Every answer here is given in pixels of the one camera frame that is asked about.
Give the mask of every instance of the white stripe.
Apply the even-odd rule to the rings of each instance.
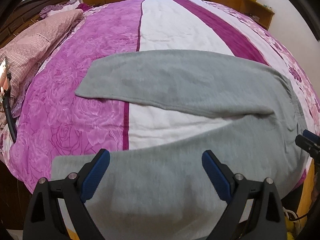
[[[194,49],[233,56],[210,27],[173,0],[145,0],[142,11],[140,51]],[[232,118],[211,119],[130,104],[129,149],[170,143],[231,122]]]

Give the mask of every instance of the pink pillow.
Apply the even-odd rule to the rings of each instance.
[[[11,106],[13,100],[19,95],[19,87],[25,77],[30,71],[33,72],[33,76],[36,74],[35,68],[39,68],[39,61],[44,61],[43,56],[47,50],[49,48],[53,50],[51,46],[64,36],[73,22],[82,15],[81,9],[52,15],[31,25],[0,49],[0,60],[4,56],[8,58],[8,67],[12,76]],[[4,113],[0,113],[0,122],[1,126],[6,124]]]

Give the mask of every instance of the screw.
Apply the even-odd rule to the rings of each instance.
[[[38,182],[39,182],[39,184],[44,184],[45,181],[46,181],[46,178],[42,177],[42,178],[39,179]]]
[[[73,172],[73,173],[70,173],[70,174],[68,175],[68,178],[69,178],[69,179],[75,179],[77,176],[78,176],[78,174],[76,174],[75,172]]]
[[[272,183],[273,183],[273,179],[271,179],[271,178],[266,178],[266,182],[267,182],[268,184],[272,184]]]
[[[237,174],[235,175],[235,178],[236,178],[237,180],[243,180],[244,176],[243,176],[241,173],[237,173]]]

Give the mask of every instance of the black cable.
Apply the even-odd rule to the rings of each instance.
[[[14,123],[14,120],[12,118],[10,102],[9,102],[8,96],[4,96],[2,104],[3,104],[3,108],[4,108],[5,117],[7,119],[9,132],[10,132],[13,143],[15,143],[17,140],[17,129],[16,129],[16,125]]]
[[[306,217],[308,214],[309,214],[309,212],[308,212],[307,214],[304,214],[304,215],[303,215],[303,216],[301,216],[301,217],[298,217],[298,218],[295,218],[295,219],[289,219],[289,221],[291,221],[291,222],[298,221],[298,220],[300,220],[301,218]]]

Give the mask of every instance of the bed frame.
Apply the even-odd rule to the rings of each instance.
[[[70,0],[24,0],[0,28],[0,48],[13,40],[20,32],[41,20],[40,11],[55,4],[65,4]]]
[[[41,20],[39,13],[44,7],[68,1],[70,0],[22,1],[0,29],[0,48]],[[30,198],[31,193],[24,183],[17,180],[0,161],[0,223],[2,221],[7,229],[22,230]]]

